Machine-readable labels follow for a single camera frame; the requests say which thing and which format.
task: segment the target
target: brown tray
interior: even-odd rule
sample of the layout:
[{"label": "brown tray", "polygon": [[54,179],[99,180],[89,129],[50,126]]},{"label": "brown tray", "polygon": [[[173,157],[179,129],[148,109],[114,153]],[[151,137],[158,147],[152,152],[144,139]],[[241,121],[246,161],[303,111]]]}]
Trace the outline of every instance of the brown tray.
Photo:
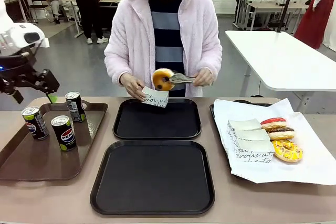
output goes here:
[{"label": "brown tray", "polygon": [[0,152],[0,180],[33,182],[76,177],[84,165],[108,107],[105,103],[82,102],[87,105],[87,119],[75,124],[71,121],[77,142],[75,149],[68,152],[60,150],[50,123],[51,119],[58,115],[71,118],[66,103],[44,104],[40,109],[50,136],[36,141],[27,126],[23,125]]}]

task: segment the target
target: person's right hand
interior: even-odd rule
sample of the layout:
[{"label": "person's right hand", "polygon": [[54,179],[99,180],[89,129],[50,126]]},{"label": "person's right hand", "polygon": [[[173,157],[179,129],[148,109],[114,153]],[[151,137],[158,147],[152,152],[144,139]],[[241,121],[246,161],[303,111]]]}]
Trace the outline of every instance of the person's right hand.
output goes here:
[{"label": "person's right hand", "polygon": [[126,88],[127,93],[132,97],[142,102],[145,100],[146,95],[142,92],[145,85],[141,80],[135,78],[129,73],[124,73],[120,77],[120,83]]}]

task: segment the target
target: navy striped shirt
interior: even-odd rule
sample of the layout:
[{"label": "navy striped shirt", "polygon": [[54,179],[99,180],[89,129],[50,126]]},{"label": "navy striped shirt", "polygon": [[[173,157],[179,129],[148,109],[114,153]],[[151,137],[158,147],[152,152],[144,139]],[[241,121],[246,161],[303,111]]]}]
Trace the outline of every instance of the navy striped shirt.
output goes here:
[{"label": "navy striped shirt", "polygon": [[[182,0],[149,0],[155,37],[155,68],[184,74],[183,45],[177,12]],[[169,91],[170,97],[185,97],[185,85]]]}]

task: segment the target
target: metal tongs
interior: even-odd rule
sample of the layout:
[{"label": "metal tongs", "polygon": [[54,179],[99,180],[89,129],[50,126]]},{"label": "metal tongs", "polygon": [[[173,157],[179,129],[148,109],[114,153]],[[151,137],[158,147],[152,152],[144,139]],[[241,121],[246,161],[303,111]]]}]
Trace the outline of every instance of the metal tongs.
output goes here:
[{"label": "metal tongs", "polygon": [[171,84],[183,84],[183,83],[194,83],[195,78],[185,76],[182,73],[175,73],[173,76],[169,78],[169,82]]}]

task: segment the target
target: black can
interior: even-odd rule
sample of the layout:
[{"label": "black can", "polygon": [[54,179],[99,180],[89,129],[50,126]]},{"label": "black can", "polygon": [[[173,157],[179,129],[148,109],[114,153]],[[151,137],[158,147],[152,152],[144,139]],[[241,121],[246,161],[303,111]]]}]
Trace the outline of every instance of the black can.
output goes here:
[{"label": "black can", "polygon": [[74,123],[85,121],[86,115],[82,107],[82,100],[79,92],[70,92],[65,95],[68,110]]},{"label": "black can", "polygon": [[62,151],[69,151],[76,147],[75,134],[71,127],[69,117],[59,115],[52,119],[51,125]]},{"label": "black can", "polygon": [[21,115],[35,140],[42,140],[49,136],[49,131],[44,121],[40,108],[37,106],[27,107],[22,110]]}]

